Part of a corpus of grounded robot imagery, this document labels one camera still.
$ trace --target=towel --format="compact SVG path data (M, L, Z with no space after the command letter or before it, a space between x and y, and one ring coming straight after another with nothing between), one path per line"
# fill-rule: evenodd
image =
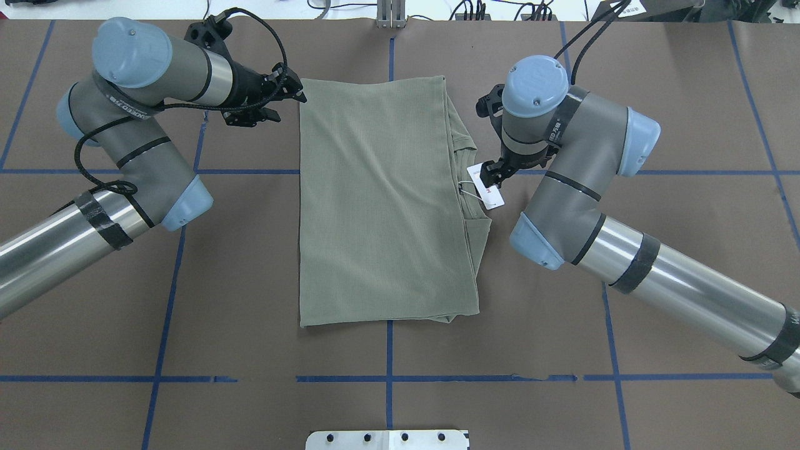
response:
M444 77L302 83L301 327L478 314L491 219Z

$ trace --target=fabric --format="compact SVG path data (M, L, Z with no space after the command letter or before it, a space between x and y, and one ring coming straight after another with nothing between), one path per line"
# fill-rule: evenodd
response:
M478 314L491 219L444 78L302 83L300 325Z

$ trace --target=green cloth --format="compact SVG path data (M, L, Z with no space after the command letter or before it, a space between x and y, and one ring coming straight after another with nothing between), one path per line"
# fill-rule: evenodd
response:
M478 314L491 219L445 79L302 83L300 326Z

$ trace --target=blue grid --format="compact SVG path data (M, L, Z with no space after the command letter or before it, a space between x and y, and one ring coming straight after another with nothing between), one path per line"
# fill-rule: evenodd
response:
M14 118L9 136L6 140L6 145L0 155L0 174L49 174L49 175L72 175L77 174L75 169L6 169L4 167L8 157L11 143L14 139L19 121L25 109L25 105L30 94L31 88L36 79L38 69L42 62L42 58L46 52L50 36L52 35L55 21L50 21L41 50L39 51L34 69L31 73L30 79L26 86L22 101L20 102L17 114ZM566 27L563 22L560 22L560 31L562 43L566 43ZM742 65L741 56L738 50L738 44L732 23L728 21L728 30L730 33L731 45L733 47L734 56L738 65L738 69L742 78L743 89L746 93L750 103L751 110L753 111L754 120L758 126L759 134L761 135L762 143L765 148L767 158L770 162L769 171L692 171L692 170L644 170L640 171L640 175L750 175L750 176L773 176L781 195L782 204L786 211L787 218L793 233L795 243L800 249L800 233L794 220L791 207L786 198L786 193L782 185L782 175L800 175L800 171L780 171L778 170L770 144L767 140L764 131L758 108L755 105L753 96L750 92L750 84L748 83L744 67ZM394 80L394 45L395 38L389 41L389 81ZM565 67L570 71L570 56L565 52ZM202 155L202 144L205 136L206 127L208 124L208 112L204 114L200 131L198 135L198 145L194 157L194 169L199 174L209 175L298 175L299 170L295 169L200 169L199 163ZM94 170L93 172L99 174L116 174L116 170ZM544 170L528 170L520 171L524 175L543 175ZM181 229L180 238L178 241L178 250L175 257L175 264L173 270L172 281L170 285L170 294L166 306L166 314L164 317L164 325L162 329L161 343L158 349L158 356L156 362L155 372L152 376L27 376L27 375L0 375L0 383L147 383L152 384L152 391L150 395L150 404L148 407L145 430L142 437L142 449L147 449L150 442L150 432L152 430L155 408L158 400L158 388L161 383L193 383L193 384L229 384L236 383L235 378L229 376L163 376L162 368L164 356L166 354L166 344L169 337L170 321L172 318L172 311L174 309L174 298L178 289L178 273L181 267L183 248L186 242L186 227ZM610 359L612 365L612 374L589 374L584 375L582 379L588 382L613 382L618 400L618 412L620 418L620 425L622 430L622 440L626 450L631 448L630 436L628 433L627 419L625 412L625 400L622 390L622 382L636 382L636 381L659 381L659 380L771 380L772 375L768 372L756 373L670 373L670 374L621 374L619 372L619 365L617 359L617 350L614 342L614 328L612 321L611 309L608 301L608 294L606 285L602 285L602 302L606 311L606 331L608 337ZM452 375L452 376L396 376L394 374L394 322L386 322L386 374L384 376L297 376L298 383L384 383L386 385L386 428L393 429L393 384L395 383L438 383L438 382L470 382L470 383L538 383L538 382L570 382L574 383L579 380L579 377L573 374L568 375L551 375L546 379L525 378L516 375Z

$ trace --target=black band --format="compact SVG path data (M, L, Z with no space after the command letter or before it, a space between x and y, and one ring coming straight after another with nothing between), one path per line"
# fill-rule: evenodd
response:
M122 250L124 246L133 242L119 223L115 223L111 220L106 210L102 208L102 205L94 199L94 196L89 191L75 197L75 206L81 210L86 221L94 227L97 233L99 233L114 250Z
M756 356L744 357L743 360L758 365L763 370L775 370L783 365L800 347L800 315L794 309L783 305L786 318L783 328L775 337L775 341L765 351Z
M587 94L589 91L577 86L572 86L570 91L567 91L566 97L556 107L553 117L550 118L550 123L547 125L545 133L547 142L555 146L561 145L561 137L564 135L566 126L570 124L572 116L575 115L575 111L581 106Z
M201 98L206 93L206 91L208 90L208 86L211 85L211 58L208 57L208 52L207 51L205 51L203 49L200 49L200 51L202 52L203 56L206 57L206 69L207 69L206 84L203 85L202 89L200 90L200 94L197 94L196 97L187 100L187 102L193 102L193 101L197 100L198 98Z
M610 286L613 286L623 294L633 292L647 274L650 273L650 269L653 268L653 263L658 257L659 250L661 250L661 242L647 233L642 233L642 244L639 246L633 261L630 262L630 266Z
M145 221L148 227L150 228L155 227L155 223L153 223L153 220L147 215L145 210L142 208L142 205L140 205L139 202L136 201L133 195L126 195L125 198L128 199L130 205L134 207L137 213L139 213L139 217L141 217L142 220Z
M142 153L148 151L149 149L159 146L163 143L168 143L170 138L167 136L162 136L158 139L153 139L152 141L146 143L145 145L139 147L138 149L131 151L129 154L123 156L119 161L117 161L117 168L122 169L122 166L126 165L130 162L131 159L136 158L137 156L141 155Z
M564 183L564 184L572 187L576 191L579 191L579 192L582 192L583 194L589 195L595 201L599 202L600 199L602 198L600 196L600 194L598 194L595 191L592 191L591 188L589 188L587 186L583 186L581 183L578 183L577 181L573 180L572 178L567 178L566 176L561 175L561 174L557 174L557 173L555 173L553 171L547 171L545 173L545 176L546 177L550 177L550 178L552 178L552 179L554 179L556 181L560 181L561 183Z
M153 107L133 100L131 97L128 97L128 95L119 90L117 85L113 84L112 82L108 82L105 78L103 78L96 70L92 72L92 80L94 80L94 85L98 87L100 92L108 99L109 102L112 102L121 110L125 111L129 115L134 116L136 119L149 119L150 116L156 115L164 110L164 102L161 102L157 106Z
M586 253L589 251L589 247L592 246L594 240L598 237L598 234L600 234L600 230L602 229L604 223L606 223L606 215L600 213L600 219L598 219L598 222L594 225L592 234L589 235L589 238L586 240L586 243L583 244L583 248L578 253L578 256L575 256L575 259L572 260L572 264L574 266L580 264L581 259L583 259L583 257L586 256Z

